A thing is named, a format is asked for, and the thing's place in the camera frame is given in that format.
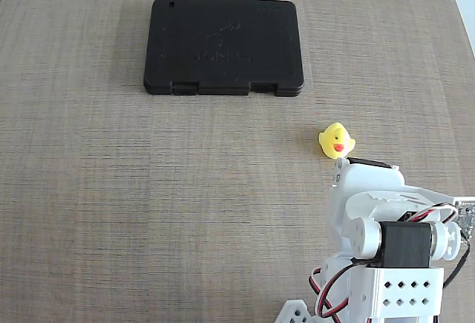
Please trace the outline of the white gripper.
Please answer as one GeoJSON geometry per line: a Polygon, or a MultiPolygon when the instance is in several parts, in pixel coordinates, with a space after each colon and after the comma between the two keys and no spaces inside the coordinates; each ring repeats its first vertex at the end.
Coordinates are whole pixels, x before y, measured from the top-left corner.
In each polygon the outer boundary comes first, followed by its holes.
{"type": "Polygon", "coordinates": [[[344,157],[336,161],[331,187],[331,225],[356,218],[375,221],[442,221],[455,213],[455,198],[405,183],[397,166],[344,157]]]}

